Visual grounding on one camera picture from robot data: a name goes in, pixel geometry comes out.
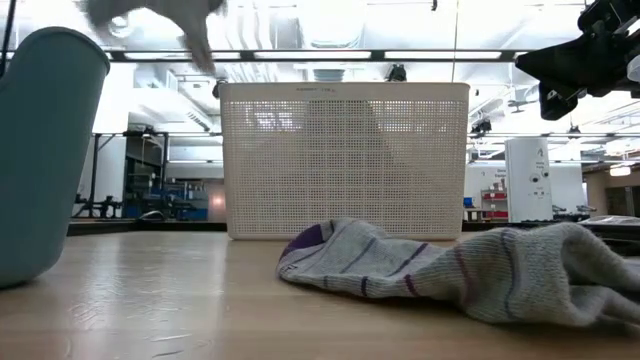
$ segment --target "white plastic basket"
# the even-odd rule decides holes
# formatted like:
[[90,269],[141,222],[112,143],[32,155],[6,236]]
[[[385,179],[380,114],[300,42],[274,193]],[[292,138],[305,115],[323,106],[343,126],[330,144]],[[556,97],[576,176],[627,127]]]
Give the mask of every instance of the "white plastic basket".
[[290,239],[344,216],[394,236],[459,236],[468,85],[226,84],[220,95],[232,238]]

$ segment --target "perforated basket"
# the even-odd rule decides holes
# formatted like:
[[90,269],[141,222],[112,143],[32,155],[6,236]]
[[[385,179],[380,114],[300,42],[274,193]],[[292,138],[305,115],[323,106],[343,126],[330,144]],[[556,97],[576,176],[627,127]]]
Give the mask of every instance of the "perforated basket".
[[228,232],[290,239],[353,217],[390,234],[460,234],[469,86],[221,87]]

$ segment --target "wooden table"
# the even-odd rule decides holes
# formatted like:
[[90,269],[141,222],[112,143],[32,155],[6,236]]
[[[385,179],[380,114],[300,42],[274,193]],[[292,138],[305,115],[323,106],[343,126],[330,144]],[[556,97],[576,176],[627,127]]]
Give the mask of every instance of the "wooden table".
[[284,243],[224,234],[70,238],[0,292],[0,359],[638,359],[640,340],[494,327],[428,301],[372,303],[280,282]]

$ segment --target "ceiling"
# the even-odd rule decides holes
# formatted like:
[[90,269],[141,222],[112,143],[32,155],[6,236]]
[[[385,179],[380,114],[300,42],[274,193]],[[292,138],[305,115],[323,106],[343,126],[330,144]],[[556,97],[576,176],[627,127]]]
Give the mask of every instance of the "ceiling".
[[[586,5],[581,0],[440,0],[438,3],[437,10],[432,11],[431,0],[229,0],[226,16],[209,17],[209,36],[215,50],[333,46],[479,49],[487,53],[504,49],[524,51],[579,36],[576,22]],[[0,14],[5,16],[6,4],[7,0],[0,0]],[[12,44],[15,46],[35,29],[62,25],[86,33],[105,48],[146,51],[139,56],[148,58],[161,57],[166,50],[181,49],[179,28],[149,10],[133,11],[114,22],[111,34],[97,36],[79,9],[78,1],[73,0],[19,0]],[[304,59],[288,63],[225,63],[218,65],[217,75],[231,82],[381,81],[390,65],[319,64]],[[571,125],[578,125],[582,133],[640,132],[637,127],[640,102],[632,100],[627,93],[585,98],[571,115],[550,122],[540,119],[536,81],[512,63],[407,62],[405,67],[411,82],[469,83],[470,128],[474,122],[489,118],[493,133],[564,133]],[[175,76],[175,86],[169,86],[167,72]],[[219,131],[219,105],[211,96],[215,79],[202,75],[187,63],[143,64],[136,74],[154,77],[158,86],[169,87],[179,97],[184,110],[163,108],[160,104],[167,103],[162,100],[167,95],[160,91],[141,90],[145,93],[140,96],[140,105],[132,109],[132,122],[149,123],[172,132],[193,132],[202,129],[193,117],[206,117],[209,131]],[[146,86],[144,81],[137,84],[142,88]],[[530,103],[510,107],[510,100]],[[492,154],[499,155],[508,138],[471,139],[469,148],[490,158]],[[632,139],[617,139],[613,145],[611,140],[589,137],[574,139],[569,145],[593,158],[619,158],[616,156],[620,154],[632,157],[640,149]],[[550,138],[550,142],[559,149],[569,146],[567,138]]]

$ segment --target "table surface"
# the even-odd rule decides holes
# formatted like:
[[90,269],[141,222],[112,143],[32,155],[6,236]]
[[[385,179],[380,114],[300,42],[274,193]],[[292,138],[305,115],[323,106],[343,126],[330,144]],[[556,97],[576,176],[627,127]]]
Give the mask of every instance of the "table surface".
[[482,324],[427,300],[374,303],[285,284],[282,242],[215,233],[73,237],[0,292],[0,359],[638,359],[614,331]]

